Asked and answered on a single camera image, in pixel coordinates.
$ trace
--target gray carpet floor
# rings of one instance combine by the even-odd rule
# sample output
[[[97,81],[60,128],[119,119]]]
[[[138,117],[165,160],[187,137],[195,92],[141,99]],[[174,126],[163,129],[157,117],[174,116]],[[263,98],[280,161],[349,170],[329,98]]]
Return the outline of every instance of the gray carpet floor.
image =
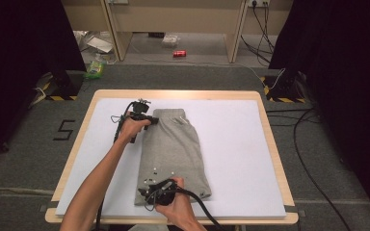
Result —
[[[255,70],[260,76],[269,72],[265,68]],[[260,81],[245,67],[116,64],[107,65],[101,79],[85,81],[77,100],[43,100],[18,124],[9,140],[9,152],[0,153],[0,231],[59,229],[59,224],[44,220],[41,205],[50,201],[93,94],[102,89],[260,92],[300,222],[289,226],[247,226],[247,230],[345,230],[339,216],[310,181],[296,153],[293,129],[303,112],[271,112],[309,109],[315,102],[269,102]],[[352,230],[370,230],[367,194],[354,173],[340,161],[339,149],[322,114],[314,110],[309,116],[297,128],[297,144],[308,171]],[[64,126],[73,132],[68,141],[54,141],[66,136],[58,132],[64,119],[74,120]],[[24,190],[9,192],[6,188]]]

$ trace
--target human hand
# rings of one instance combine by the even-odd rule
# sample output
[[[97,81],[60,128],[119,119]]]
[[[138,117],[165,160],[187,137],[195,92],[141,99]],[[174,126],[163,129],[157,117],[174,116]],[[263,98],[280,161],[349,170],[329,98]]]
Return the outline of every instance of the human hand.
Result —
[[[144,120],[133,120],[131,117],[127,117],[122,124],[121,131],[119,133],[119,139],[126,142],[130,142],[132,138],[137,136],[144,126],[150,125],[151,122],[148,119]]]
[[[184,188],[183,178],[173,177],[172,179],[180,188]],[[177,192],[171,204],[167,206],[156,205],[155,210],[182,230],[206,230],[195,218],[189,195]]]

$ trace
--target red can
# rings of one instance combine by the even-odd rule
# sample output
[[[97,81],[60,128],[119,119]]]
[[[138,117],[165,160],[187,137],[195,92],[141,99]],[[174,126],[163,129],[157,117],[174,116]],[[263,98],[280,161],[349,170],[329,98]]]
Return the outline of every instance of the red can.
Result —
[[[186,50],[173,51],[174,57],[186,57]]]

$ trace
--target power outlet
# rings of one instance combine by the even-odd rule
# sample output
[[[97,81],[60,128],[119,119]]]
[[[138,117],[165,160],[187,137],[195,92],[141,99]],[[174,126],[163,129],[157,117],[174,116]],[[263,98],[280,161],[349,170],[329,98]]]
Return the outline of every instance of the power outlet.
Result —
[[[248,7],[253,7],[253,1],[254,0],[249,0]],[[270,0],[255,0],[256,1],[256,7],[257,8],[265,8],[269,7],[270,5]]]

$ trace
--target floor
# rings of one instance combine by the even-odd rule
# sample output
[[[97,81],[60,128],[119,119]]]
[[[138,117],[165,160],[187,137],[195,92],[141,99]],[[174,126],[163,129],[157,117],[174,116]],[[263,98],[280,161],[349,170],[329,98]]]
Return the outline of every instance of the floor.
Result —
[[[44,221],[44,205],[56,188],[77,132],[71,134],[70,141],[53,141],[53,136],[58,136],[62,119],[73,118],[75,122],[70,122],[67,129],[78,131],[78,122],[83,120],[95,90],[114,86],[117,89],[257,90],[264,98],[258,77],[263,73],[278,73],[278,70],[267,70],[265,63],[261,64],[244,43],[239,46],[236,63],[230,64],[221,35],[167,34],[180,38],[175,50],[186,50],[185,58],[173,58],[172,49],[163,48],[160,38],[137,33],[124,62],[107,68],[103,79],[85,82],[79,100],[56,103],[44,100],[25,116],[12,137],[11,151],[0,154],[0,231],[59,229],[58,224]],[[261,37],[244,38],[257,47]],[[270,39],[276,43],[276,37]],[[260,47],[269,50],[267,44]],[[87,64],[95,60],[95,50],[91,48],[83,51],[82,55]],[[184,71],[193,76],[182,80],[180,76]],[[156,78],[167,83],[152,82]],[[148,79],[151,82],[147,86],[139,84],[139,81]],[[248,225],[243,227],[244,230],[346,230],[343,221],[311,178],[335,205],[351,230],[370,230],[368,196],[355,175],[341,162],[339,149],[323,123],[322,114],[316,110],[311,112],[306,122],[297,127],[294,136],[298,118],[304,110],[316,104],[310,101],[307,99],[304,104],[297,104],[264,100],[300,221],[288,226]],[[294,145],[295,138],[300,156]]]

